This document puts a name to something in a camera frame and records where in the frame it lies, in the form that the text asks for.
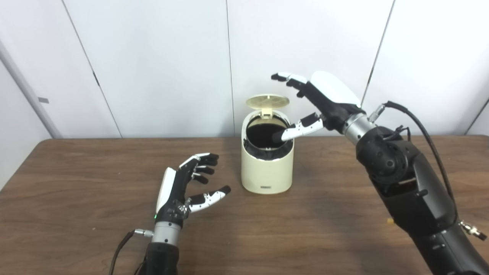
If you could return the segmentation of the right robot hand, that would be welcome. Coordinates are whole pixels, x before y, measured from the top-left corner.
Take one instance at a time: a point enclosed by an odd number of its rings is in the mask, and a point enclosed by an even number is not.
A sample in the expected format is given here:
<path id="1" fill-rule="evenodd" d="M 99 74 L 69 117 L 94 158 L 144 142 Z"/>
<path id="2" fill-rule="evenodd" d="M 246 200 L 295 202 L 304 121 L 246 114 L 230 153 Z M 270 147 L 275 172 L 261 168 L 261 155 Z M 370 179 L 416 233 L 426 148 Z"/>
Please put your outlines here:
<path id="1" fill-rule="evenodd" d="M 344 134 L 344 127 L 351 117 L 366 114 L 359 98 L 331 73 L 316 71 L 309 79 L 292 73 L 275 73 L 271 79 L 297 89 L 297 97 L 308 99 L 319 111 L 319 114 L 308 115 L 285 130 L 274 133 L 274 143 L 307 136 L 323 128 Z"/>

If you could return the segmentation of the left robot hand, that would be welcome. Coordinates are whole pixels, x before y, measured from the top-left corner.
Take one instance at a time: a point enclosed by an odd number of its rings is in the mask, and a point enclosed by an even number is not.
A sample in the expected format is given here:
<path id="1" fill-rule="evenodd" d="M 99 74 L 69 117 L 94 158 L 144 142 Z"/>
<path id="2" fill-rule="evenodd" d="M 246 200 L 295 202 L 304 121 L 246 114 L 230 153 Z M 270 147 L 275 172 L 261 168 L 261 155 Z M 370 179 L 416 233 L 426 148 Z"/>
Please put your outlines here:
<path id="1" fill-rule="evenodd" d="M 168 167 L 159 190 L 154 220 L 183 227 L 184 221 L 193 212 L 201 211 L 225 198 L 231 192 L 230 186 L 202 194 L 186 197 L 187 186 L 191 181 L 208 184 L 205 174 L 214 174 L 219 155 L 200 153 L 191 155 L 178 169 Z"/>

